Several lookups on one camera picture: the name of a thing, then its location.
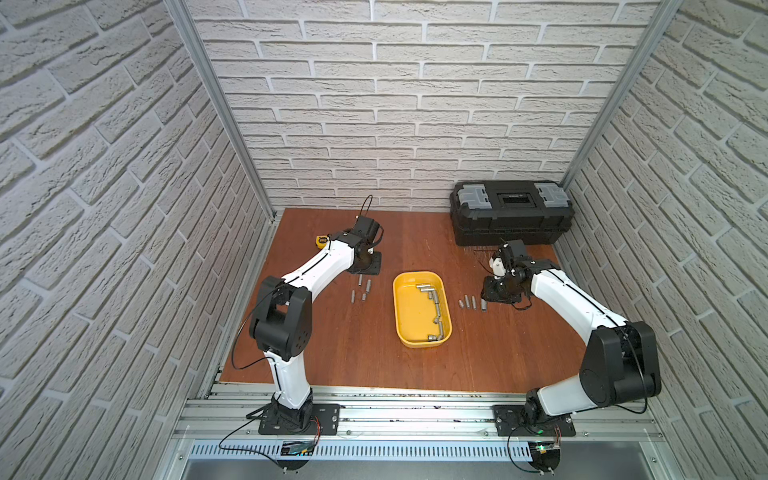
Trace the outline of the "yellow plastic storage box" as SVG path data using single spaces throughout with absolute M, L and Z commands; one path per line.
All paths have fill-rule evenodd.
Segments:
M 438 347 L 453 333 L 446 289 L 431 271 L 399 274 L 393 280 L 396 331 L 408 348 Z

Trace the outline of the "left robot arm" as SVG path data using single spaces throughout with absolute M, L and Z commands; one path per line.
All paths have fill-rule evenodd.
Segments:
M 383 227 L 359 215 L 352 227 L 329 235 L 323 248 L 296 270 L 261 283 L 249 335 L 270 363 L 280 409 L 300 413 L 312 404 L 303 352 L 313 330 L 313 302 L 343 273 L 377 275 L 382 255 L 376 247 L 382 239 Z

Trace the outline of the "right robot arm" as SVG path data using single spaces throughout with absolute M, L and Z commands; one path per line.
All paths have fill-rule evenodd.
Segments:
M 576 375 L 529 392 L 521 413 L 524 425 L 636 400 L 647 402 L 661 393 L 656 335 L 647 323 L 629 321 L 600 304 L 554 262 L 529 256 L 520 240 L 502 244 L 489 266 L 483 300 L 517 307 L 522 299 L 538 298 L 586 346 Z

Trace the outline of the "yellow tape measure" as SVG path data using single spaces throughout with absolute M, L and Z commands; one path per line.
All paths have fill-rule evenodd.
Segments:
M 318 235 L 315 239 L 315 244 L 318 249 L 324 249 L 330 244 L 329 235 Z

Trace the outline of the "black plastic toolbox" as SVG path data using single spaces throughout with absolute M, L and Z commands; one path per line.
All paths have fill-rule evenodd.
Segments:
M 549 181 L 459 182 L 449 202 L 455 242 L 464 247 L 512 240 L 551 245 L 575 215 L 566 192 Z

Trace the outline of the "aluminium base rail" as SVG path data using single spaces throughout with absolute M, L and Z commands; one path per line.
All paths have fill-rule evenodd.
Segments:
M 305 428 L 279 426 L 271 397 L 267 385 L 222 383 L 188 401 L 172 430 L 179 458 L 528 463 L 585 442 L 637 446 L 651 460 L 665 444 L 651 414 L 615 407 L 525 426 L 519 394 L 318 387 Z

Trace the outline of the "aluminium frame post left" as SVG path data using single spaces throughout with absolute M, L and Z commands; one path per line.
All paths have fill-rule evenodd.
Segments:
M 198 71 L 202 85 L 210 97 L 211 104 L 222 123 L 224 132 L 227 134 L 234 152 L 245 171 L 246 177 L 255 192 L 261 209 L 264 211 L 267 219 L 274 222 L 277 212 L 271 204 L 266 188 L 259 177 L 243 134 L 227 101 L 226 94 L 215 73 L 213 63 L 196 29 L 186 2 L 182 0 L 168 0 L 166 5 L 174 25 L 179 31 L 179 35 Z

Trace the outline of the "aluminium frame post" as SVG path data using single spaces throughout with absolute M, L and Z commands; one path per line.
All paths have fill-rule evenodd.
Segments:
M 570 165 L 560 182 L 560 186 L 563 189 L 569 188 L 583 166 L 587 163 L 588 155 L 596 147 L 603 132 L 622 106 L 632 86 L 639 77 L 640 72 L 645 67 L 651 55 L 656 51 L 664 33 L 683 3 L 683 0 L 663 0 L 659 3 L 647 28 L 643 31 L 638 44 L 633 49 L 624 69 L 618 76 L 605 103 L 599 110 L 587 135 L 570 162 Z
M 234 152 L 245 171 L 246 177 L 255 192 L 261 209 L 264 211 L 267 219 L 274 222 L 277 212 L 271 204 L 266 188 L 259 177 L 243 134 L 227 101 L 226 94 L 215 73 L 213 63 L 196 29 L 186 2 L 182 0 L 168 0 L 166 5 L 174 25 L 179 31 L 179 35 L 198 71 L 202 85 L 210 97 L 211 104 L 222 123 L 224 132 L 227 134 Z

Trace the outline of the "aluminium frame post right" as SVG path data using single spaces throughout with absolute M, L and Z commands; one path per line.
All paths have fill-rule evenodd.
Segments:
M 656 51 L 664 33 L 683 3 L 683 0 L 663 0 L 659 3 L 647 28 L 643 31 L 638 44 L 633 49 L 624 69 L 618 76 L 605 103 L 599 110 L 587 135 L 570 162 L 570 165 L 560 182 L 560 186 L 563 189 L 569 188 L 583 166 L 587 163 L 588 155 L 596 147 L 603 132 L 622 106 L 632 86 L 639 77 L 640 72 L 645 67 L 651 55 Z

